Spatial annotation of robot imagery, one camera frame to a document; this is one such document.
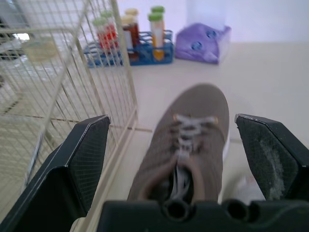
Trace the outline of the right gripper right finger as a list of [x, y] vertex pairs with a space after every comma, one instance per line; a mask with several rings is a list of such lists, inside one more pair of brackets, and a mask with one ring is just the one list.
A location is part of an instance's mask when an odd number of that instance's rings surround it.
[[309, 199], [309, 150], [282, 123], [237, 114], [250, 170], [266, 200]]

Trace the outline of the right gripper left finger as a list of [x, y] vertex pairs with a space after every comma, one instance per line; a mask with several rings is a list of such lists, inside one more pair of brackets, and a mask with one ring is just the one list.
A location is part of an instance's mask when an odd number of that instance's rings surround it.
[[68, 232], [86, 217], [101, 177], [110, 118], [77, 123], [0, 224], [2, 232]]

